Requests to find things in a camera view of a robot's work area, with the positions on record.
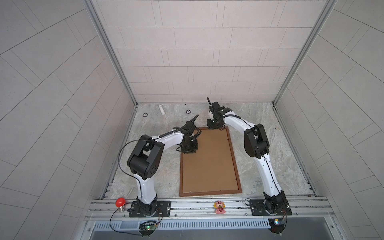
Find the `marble floor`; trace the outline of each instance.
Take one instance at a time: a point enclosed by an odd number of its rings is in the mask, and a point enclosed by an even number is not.
[[[270,103],[220,103],[220,105],[229,107],[249,122],[264,125],[270,142],[272,166],[286,195],[311,194],[309,185],[304,179]],[[187,120],[197,114],[199,117],[195,121],[196,126],[207,126],[208,103],[163,104],[162,106],[165,115],[161,115],[157,104],[138,106],[128,141],[139,139],[143,134],[156,136],[168,132],[173,127],[184,125]],[[243,192],[223,196],[263,196],[262,181],[256,163],[244,151],[243,134],[232,127],[229,127],[229,130]],[[121,166],[128,173],[130,170],[127,166],[127,158],[135,145],[136,143],[127,145],[122,154]],[[153,176],[155,178],[155,190],[159,198],[179,197],[180,152],[175,151],[176,148],[177,146],[171,147],[163,152],[160,166]],[[109,199],[136,198],[136,180],[118,169],[106,196]]]

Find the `white tube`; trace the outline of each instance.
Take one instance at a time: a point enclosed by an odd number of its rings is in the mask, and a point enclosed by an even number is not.
[[[165,115],[166,113],[164,112],[163,106],[159,105],[161,115]]]

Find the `black mounting plate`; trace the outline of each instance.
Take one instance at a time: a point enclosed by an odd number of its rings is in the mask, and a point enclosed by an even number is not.
[[[170,216],[170,210],[167,210],[167,207],[170,209],[170,201],[157,201],[156,207],[161,209],[161,212],[163,212],[163,217],[169,217]],[[138,211],[139,209],[139,203],[138,201],[134,201],[131,204],[131,209],[134,211]],[[151,217],[158,217],[159,213],[155,211],[155,214]],[[141,212],[129,212],[129,217],[146,217]]]
[[[270,215],[266,210],[265,210],[265,205],[264,205],[264,200],[259,199],[259,200],[249,200],[249,205],[251,206],[251,212],[252,216],[283,216],[283,210],[284,209],[287,212],[287,215],[292,215],[291,208],[288,206],[288,208],[285,207],[285,205],[280,209],[281,214],[276,214],[276,215]]]

